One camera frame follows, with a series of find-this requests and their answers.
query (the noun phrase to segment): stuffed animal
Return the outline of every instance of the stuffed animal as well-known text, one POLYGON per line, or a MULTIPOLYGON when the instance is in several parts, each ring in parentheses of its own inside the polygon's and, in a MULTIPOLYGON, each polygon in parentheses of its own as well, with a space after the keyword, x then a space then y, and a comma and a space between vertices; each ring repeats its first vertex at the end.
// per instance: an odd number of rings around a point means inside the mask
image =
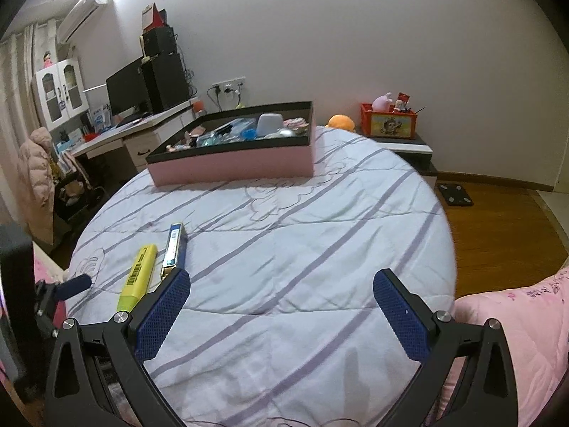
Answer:
POLYGON ((372 103, 372 110, 375 112, 389 111, 389 106, 391 106, 393 102, 389 96, 391 96, 391 93, 385 93, 383 96, 376 98, 376 100, 372 103))
POLYGON ((326 128, 339 128, 341 130, 354 132, 356 130, 356 124, 347 115, 334 115, 329 121, 326 128))
POLYGON ((46 51, 46 53, 43 55, 43 67, 44 69, 46 67, 52 67, 53 65, 53 61, 51 60, 51 53, 49 51, 46 51))

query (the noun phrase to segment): orange plush toy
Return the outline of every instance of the orange plush toy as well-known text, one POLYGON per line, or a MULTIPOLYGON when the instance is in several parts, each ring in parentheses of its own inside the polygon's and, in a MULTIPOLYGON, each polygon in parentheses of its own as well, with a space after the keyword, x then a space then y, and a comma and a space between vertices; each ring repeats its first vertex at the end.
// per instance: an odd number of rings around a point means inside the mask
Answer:
POLYGON ((356 124, 347 115, 334 115, 329 121, 326 128, 339 128, 341 130, 354 132, 356 130, 356 124))

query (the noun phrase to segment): white cabinet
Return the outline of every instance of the white cabinet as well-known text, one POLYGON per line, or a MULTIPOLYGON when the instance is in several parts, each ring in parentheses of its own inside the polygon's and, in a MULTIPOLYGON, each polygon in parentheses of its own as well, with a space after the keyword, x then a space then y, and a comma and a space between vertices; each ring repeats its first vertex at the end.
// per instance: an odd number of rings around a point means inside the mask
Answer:
POLYGON ((50 131, 89 109, 77 59, 36 72, 33 90, 42 124, 50 131))
POLYGON ((77 59, 66 59, 58 62, 59 80, 61 80, 65 104, 67 106, 67 115, 69 118, 82 114, 89 105, 87 97, 83 92, 83 80, 79 72, 79 63, 77 59))

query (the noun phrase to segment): pink blanket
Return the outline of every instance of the pink blanket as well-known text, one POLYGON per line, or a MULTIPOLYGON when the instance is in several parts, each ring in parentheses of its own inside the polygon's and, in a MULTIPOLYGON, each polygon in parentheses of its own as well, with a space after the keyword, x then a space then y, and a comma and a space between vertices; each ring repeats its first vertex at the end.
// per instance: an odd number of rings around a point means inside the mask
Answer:
MULTIPOLYGON (((462 323, 482 325, 488 318, 502 322, 516 374, 518 425, 529 426, 567 370, 569 268, 529 288, 459 298, 453 315, 462 323)), ((442 409, 452 395, 462 364, 457 360, 451 369, 442 409)))

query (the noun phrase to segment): white comforter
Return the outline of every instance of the white comforter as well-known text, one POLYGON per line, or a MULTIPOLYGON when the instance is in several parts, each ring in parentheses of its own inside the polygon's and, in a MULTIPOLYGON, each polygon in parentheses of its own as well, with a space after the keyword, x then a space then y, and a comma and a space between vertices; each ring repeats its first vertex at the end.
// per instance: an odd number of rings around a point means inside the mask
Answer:
POLYGON ((93 287, 67 302, 107 321, 138 249, 172 223, 188 234, 190 298, 145 366, 188 425, 373 425, 416 370, 372 294, 391 268, 449 309, 456 267, 437 198, 379 144, 319 127, 312 179, 155 188, 144 171, 79 239, 71 274, 93 287))

